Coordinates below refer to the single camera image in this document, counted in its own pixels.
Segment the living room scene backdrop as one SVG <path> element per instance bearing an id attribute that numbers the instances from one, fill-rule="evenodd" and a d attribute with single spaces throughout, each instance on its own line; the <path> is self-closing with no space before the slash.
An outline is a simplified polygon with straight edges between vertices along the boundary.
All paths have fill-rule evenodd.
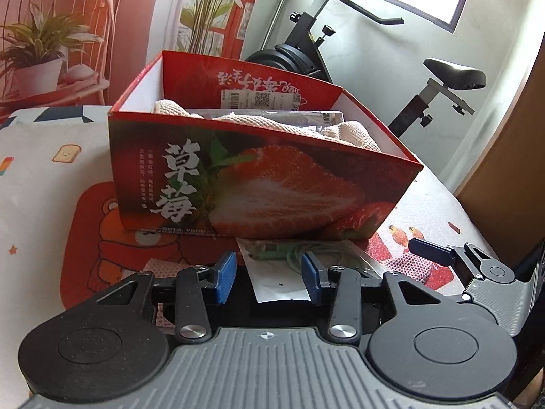
<path id="1" fill-rule="evenodd" d="M 29 26 L 34 15 L 46 20 L 75 15 L 93 42 L 64 49 L 63 61 L 29 69 L 26 91 L 18 93 L 15 70 L 1 75 L 1 116 L 18 108 L 47 105 L 110 104 L 158 53 L 166 50 L 241 56 L 256 0 L 1 0 L 1 47 L 8 49 L 7 26 Z"/>

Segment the pink knitted cloth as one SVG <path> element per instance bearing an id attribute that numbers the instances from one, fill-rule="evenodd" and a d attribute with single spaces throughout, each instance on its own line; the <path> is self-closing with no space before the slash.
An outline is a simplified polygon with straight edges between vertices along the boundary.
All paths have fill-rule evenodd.
<path id="1" fill-rule="evenodd" d="M 201 326 L 206 316 L 200 292 L 199 274 L 194 267 L 184 268 L 168 278 L 152 278 L 151 289 L 145 300 L 142 315 L 156 323 L 159 306 L 162 307 L 160 328 L 182 339 L 190 339 L 193 326 Z"/>

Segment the wooden furniture panel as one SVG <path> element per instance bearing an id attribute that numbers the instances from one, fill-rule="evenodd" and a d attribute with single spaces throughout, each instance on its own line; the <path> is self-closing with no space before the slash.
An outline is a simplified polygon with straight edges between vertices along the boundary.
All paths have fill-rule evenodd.
<path id="1" fill-rule="evenodd" d="M 539 59 L 489 151 L 456 196 L 504 263 L 544 237 L 544 61 Z"/>

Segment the red strawberry cardboard box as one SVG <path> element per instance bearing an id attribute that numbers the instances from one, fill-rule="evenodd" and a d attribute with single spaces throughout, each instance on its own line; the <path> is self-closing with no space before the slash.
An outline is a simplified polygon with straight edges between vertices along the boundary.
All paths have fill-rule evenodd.
<path id="1" fill-rule="evenodd" d="M 223 109 L 224 90 L 298 93 L 298 111 L 340 111 L 380 147 L 256 126 L 154 115 L 158 100 Z M 108 116 L 121 221 L 134 231 L 276 239 L 366 238 L 422 169 L 344 88 L 216 56 L 163 52 Z"/>

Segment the red bear mat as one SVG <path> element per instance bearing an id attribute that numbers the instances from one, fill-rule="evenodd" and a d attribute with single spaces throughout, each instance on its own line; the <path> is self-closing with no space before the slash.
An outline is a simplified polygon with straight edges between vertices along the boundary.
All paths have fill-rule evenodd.
<path id="1" fill-rule="evenodd" d="M 114 184 L 96 184 L 80 196 L 75 209 L 60 297 L 71 308 L 135 271 L 174 277 L 180 269 L 212 263 L 226 251 L 239 251 L 236 239 L 125 231 Z"/>

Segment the cream knitted cloth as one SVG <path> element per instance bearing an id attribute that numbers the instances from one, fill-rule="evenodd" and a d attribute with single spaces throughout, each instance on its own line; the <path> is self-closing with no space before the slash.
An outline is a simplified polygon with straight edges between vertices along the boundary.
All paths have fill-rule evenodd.
<path id="1" fill-rule="evenodd" d="M 277 121 L 275 116 L 246 115 L 235 111 L 209 115 L 205 113 L 188 113 L 172 100 L 158 100 L 151 110 L 154 115 L 180 116 L 207 119 L 242 126 L 256 126 L 274 131 L 287 132 L 303 137 L 320 138 L 331 142 L 348 144 L 368 151 L 380 152 L 379 145 L 371 138 L 370 133 L 357 121 L 342 121 L 333 126 L 295 126 Z"/>

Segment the silver packet in box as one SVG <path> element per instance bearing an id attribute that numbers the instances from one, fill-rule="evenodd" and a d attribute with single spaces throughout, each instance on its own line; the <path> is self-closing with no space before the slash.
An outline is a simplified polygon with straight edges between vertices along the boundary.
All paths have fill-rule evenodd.
<path id="1" fill-rule="evenodd" d="M 272 111 L 260 109 L 193 109 L 188 113 L 207 119 L 220 116 L 261 116 L 290 126 L 336 126 L 345 121 L 340 111 Z"/>

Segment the white shipping label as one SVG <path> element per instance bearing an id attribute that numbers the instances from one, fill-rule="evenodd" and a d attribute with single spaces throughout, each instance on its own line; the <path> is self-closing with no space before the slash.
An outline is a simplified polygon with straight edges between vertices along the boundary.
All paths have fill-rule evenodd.
<path id="1" fill-rule="evenodd" d="M 298 93 L 224 90 L 221 95 L 223 109 L 262 109 L 297 111 L 301 104 Z"/>

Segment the white patterned bed sheet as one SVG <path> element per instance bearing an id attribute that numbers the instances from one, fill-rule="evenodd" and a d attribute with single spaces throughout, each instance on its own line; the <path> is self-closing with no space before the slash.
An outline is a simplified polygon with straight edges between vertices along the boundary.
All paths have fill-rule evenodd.
<path id="1" fill-rule="evenodd" d="M 18 348 L 35 327 L 66 309 L 60 280 L 80 196 L 113 183 L 105 107 L 13 113 L 1 127 L 1 404 L 42 408 L 30 398 Z M 236 239 L 262 296 L 306 302 L 303 283 L 282 259 L 254 261 L 250 239 Z M 352 353 L 324 344 L 265 340 L 258 331 L 225 331 L 210 348 L 176 355 L 158 381 L 115 408 L 405 408 L 353 366 Z"/>

